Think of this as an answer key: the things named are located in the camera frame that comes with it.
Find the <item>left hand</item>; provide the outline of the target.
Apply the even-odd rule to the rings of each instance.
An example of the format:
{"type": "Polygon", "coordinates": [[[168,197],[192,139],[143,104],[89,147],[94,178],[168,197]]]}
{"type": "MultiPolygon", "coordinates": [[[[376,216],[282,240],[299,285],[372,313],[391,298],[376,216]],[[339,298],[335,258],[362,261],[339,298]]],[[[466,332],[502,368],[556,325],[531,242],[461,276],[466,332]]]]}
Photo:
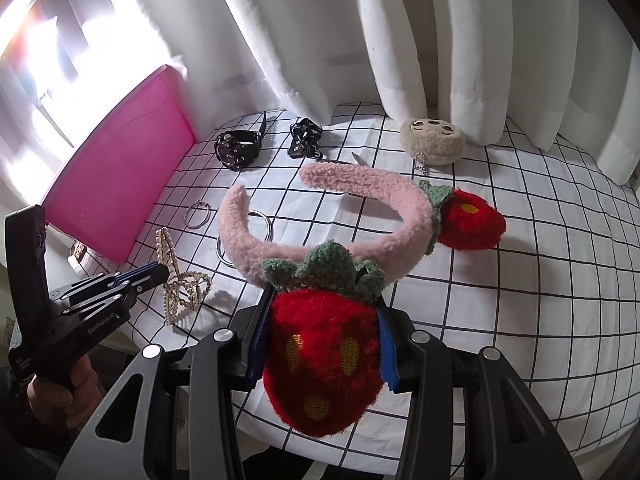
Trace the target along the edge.
{"type": "Polygon", "coordinates": [[[88,354],[72,367],[70,383],[73,390],[38,376],[32,378],[27,397],[32,414],[45,425],[64,422],[71,430],[81,429],[102,401],[99,377],[92,368],[88,354]]]}

